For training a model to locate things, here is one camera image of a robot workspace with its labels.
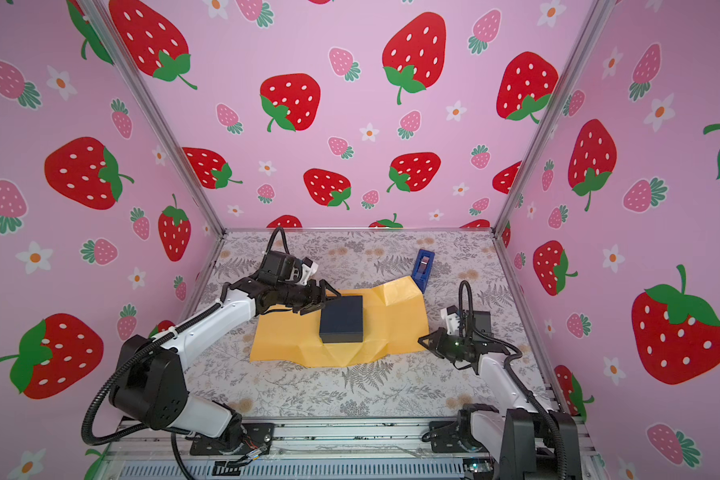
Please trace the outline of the dark navy gift box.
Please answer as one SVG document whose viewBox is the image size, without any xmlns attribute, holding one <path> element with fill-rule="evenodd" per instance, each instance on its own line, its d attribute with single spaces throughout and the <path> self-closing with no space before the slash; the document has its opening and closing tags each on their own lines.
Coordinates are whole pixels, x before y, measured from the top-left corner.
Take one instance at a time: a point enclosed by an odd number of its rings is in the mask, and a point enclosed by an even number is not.
<svg viewBox="0 0 720 480">
<path fill-rule="evenodd" d="M 363 297 L 342 295 L 329 299 L 320 311 L 319 336 L 324 343 L 362 343 Z"/>
</svg>

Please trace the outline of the orange yellow wrapping paper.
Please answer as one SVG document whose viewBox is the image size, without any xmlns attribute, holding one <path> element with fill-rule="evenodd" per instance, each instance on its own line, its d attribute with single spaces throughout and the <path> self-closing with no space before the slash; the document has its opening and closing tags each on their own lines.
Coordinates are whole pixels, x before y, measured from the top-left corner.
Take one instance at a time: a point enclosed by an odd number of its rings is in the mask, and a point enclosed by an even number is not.
<svg viewBox="0 0 720 480">
<path fill-rule="evenodd" d="M 341 368 L 423 349 L 418 339 L 429 334 L 428 317 L 423 294 L 410 277 L 373 288 L 343 290 L 341 294 L 363 299 L 360 342 L 324 342 L 319 334 L 319 312 L 272 313 L 258 321 L 250 360 Z"/>
</svg>

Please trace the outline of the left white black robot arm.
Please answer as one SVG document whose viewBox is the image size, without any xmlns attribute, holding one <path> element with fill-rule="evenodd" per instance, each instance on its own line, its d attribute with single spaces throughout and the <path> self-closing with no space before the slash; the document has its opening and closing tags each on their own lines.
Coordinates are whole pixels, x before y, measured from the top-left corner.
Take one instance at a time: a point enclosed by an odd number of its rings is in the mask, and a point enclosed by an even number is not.
<svg viewBox="0 0 720 480">
<path fill-rule="evenodd" d="M 271 312 L 306 315 L 342 294 L 325 280 L 272 285 L 244 278 L 223 286 L 211 307 L 151 339 L 123 346 L 108 393 L 110 404 L 151 430 L 194 433 L 232 451 L 246 436 L 240 414 L 189 392 L 185 370 L 223 336 Z"/>
</svg>

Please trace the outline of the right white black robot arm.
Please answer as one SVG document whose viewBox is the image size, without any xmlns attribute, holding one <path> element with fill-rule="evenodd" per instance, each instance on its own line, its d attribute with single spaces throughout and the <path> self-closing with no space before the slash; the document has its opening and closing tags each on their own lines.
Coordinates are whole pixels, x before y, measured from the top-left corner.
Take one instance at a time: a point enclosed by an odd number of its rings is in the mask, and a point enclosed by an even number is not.
<svg viewBox="0 0 720 480">
<path fill-rule="evenodd" d="M 537 397 L 512 368 L 522 357 L 511 343 L 477 331 L 468 337 L 440 328 L 418 343 L 492 388 L 494 405 L 470 403 L 448 424 L 432 423 L 421 440 L 435 452 L 487 453 L 493 479 L 582 479 L 573 418 Z"/>
</svg>

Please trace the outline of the blue tape dispenser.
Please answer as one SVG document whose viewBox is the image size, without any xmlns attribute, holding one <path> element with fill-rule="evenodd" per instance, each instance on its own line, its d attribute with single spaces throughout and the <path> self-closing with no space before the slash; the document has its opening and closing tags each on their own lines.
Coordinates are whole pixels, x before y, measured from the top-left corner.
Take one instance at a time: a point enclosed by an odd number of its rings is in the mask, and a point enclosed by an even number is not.
<svg viewBox="0 0 720 480">
<path fill-rule="evenodd" d="M 420 249 L 414 262 L 411 278 L 422 293 L 426 291 L 433 269 L 434 258 L 434 252 Z"/>
</svg>

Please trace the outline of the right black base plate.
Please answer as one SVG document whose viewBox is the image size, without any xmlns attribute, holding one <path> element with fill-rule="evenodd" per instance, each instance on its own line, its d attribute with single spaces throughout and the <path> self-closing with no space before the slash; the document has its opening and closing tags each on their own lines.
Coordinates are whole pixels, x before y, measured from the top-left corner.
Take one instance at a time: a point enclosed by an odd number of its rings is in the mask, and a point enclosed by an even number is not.
<svg viewBox="0 0 720 480">
<path fill-rule="evenodd" d="M 497 456 L 502 447 L 504 423 L 478 417 L 467 423 L 431 422 L 421 440 L 436 453 L 488 453 Z"/>
</svg>

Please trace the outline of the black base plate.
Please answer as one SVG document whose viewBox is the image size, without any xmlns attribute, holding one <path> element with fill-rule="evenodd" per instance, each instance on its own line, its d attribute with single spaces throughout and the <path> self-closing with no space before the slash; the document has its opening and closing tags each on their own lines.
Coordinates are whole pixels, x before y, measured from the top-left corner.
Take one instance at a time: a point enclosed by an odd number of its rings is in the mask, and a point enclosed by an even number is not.
<svg viewBox="0 0 720 480">
<path fill-rule="evenodd" d="M 502 447 L 504 423 L 478 417 L 467 423 L 431 422 L 421 440 L 436 453 L 488 453 L 497 456 Z"/>
<path fill-rule="evenodd" d="M 192 438 L 192 456 L 225 455 L 253 457 L 267 455 L 274 438 L 274 423 L 244 422 L 230 426 L 220 437 L 197 434 Z"/>
</svg>

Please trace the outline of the aluminium front frame rail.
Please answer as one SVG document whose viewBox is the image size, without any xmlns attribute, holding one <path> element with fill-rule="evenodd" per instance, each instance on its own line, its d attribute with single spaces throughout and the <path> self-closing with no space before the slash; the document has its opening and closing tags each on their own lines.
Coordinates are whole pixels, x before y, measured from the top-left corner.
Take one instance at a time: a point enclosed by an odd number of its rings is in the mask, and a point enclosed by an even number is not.
<svg viewBox="0 0 720 480">
<path fill-rule="evenodd" d="M 269 451 L 232 466 L 231 455 L 191 454 L 179 437 L 184 462 L 172 454 L 166 432 L 142 431 L 107 447 L 94 479 L 490 479 L 487 453 L 437 453 L 422 441 L 431 417 L 269 418 Z"/>
</svg>

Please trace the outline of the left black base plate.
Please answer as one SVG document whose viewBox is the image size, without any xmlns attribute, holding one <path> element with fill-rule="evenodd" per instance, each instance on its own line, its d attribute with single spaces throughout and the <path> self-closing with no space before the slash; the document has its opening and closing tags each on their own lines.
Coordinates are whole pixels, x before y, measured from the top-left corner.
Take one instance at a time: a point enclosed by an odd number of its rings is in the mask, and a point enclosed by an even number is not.
<svg viewBox="0 0 720 480">
<path fill-rule="evenodd" d="M 225 455 L 253 457 L 267 455 L 274 438 L 274 423 L 244 422 L 230 426 L 220 437 L 197 434 L 192 438 L 192 456 Z"/>
</svg>

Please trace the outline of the left aluminium corner post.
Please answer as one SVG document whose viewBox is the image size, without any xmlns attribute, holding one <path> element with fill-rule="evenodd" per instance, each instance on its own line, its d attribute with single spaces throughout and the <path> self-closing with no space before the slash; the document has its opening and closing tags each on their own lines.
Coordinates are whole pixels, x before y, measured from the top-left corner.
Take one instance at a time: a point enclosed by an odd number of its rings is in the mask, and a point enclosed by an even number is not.
<svg viewBox="0 0 720 480">
<path fill-rule="evenodd" d="M 226 230 L 219 216 L 212 207 L 200 182 L 195 177 L 186 155 L 171 131 L 158 103 L 143 80 L 142 73 L 130 57 L 126 45 L 119 37 L 112 22 L 105 1 L 82 0 L 80 5 L 114 61 L 125 84 L 128 86 L 150 128 L 168 154 L 175 170 L 195 204 L 203 214 L 213 234 L 223 238 Z"/>
</svg>

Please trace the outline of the aluminium corner post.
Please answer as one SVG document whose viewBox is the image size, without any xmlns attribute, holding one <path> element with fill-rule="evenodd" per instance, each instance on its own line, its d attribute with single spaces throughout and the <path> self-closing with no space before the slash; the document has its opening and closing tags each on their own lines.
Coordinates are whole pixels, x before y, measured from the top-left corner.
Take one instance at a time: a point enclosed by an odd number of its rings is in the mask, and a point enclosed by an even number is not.
<svg viewBox="0 0 720 480">
<path fill-rule="evenodd" d="M 545 108 L 545 113 L 540 120 L 540 124 L 532 136 L 526 156 L 521 162 L 518 174 L 510 189 L 509 196 L 501 210 L 496 225 L 493 227 L 493 235 L 496 239 L 501 236 L 507 222 L 510 220 L 519 197 L 523 193 L 525 184 L 528 182 L 528 178 L 533 173 L 536 163 L 550 140 L 553 128 L 559 121 L 564 101 L 575 87 L 582 69 L 588 61 L 593 48 L 596 46 L 615 5 L 616 1 L 613 0 L 598 0 L 592 3 L 579 36 L 573 44 L 565 67 L 560 73 L 552 99 Z"/>
<path fill-rule="evenodd" d="M 213 234 L 223 238 L 226 230 L 219 216 L 212 207 L 200 182 L 195 177 L 186 155 L 171 131 L 158 103 L 143 80 L 142 73 L 130 57 L 126 45 L 119 37 L 112 22 L 105 1 L 82 0 L 80 5 L 114 61 L 125 84 L 128 86 L 150 128 L 168 154 L 175 170 L 195 204 L 203 214 Z"/>
</svg>

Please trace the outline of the right aluminium corner post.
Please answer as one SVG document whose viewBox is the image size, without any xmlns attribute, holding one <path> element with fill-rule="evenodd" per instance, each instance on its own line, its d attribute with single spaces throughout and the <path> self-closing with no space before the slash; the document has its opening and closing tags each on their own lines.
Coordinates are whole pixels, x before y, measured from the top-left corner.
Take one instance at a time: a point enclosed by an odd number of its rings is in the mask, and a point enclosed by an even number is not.
<svg viewBox="0 0 720 480">
<path fill-rule="evenodd" d="M 533 173 L 536 163 L 550 140 L 553 128 L 559 121 L 564 101 L 575 87 L 582 69 L 588 61 L 593 48 L 596 46 L 615 5 L 616 1 L 613 0 L 598 0 L 592 3 L 579 36 L 573 44 L 565 67 L 560 73 L 552 99 L 545 108 L 545 113 L 540 120 L 540 124 L 532 136 L 526 156 L 521 162 L 518 174 L 510 189 L 509 196 L 501 210 L 496 225 L 493 227 L 493 235 L 496 239 L 501 236 L 507 222 L 510 220 L 519 197 L 523 193 L 525 184 L 528 182 L 528 178 Z"/>
</svg>

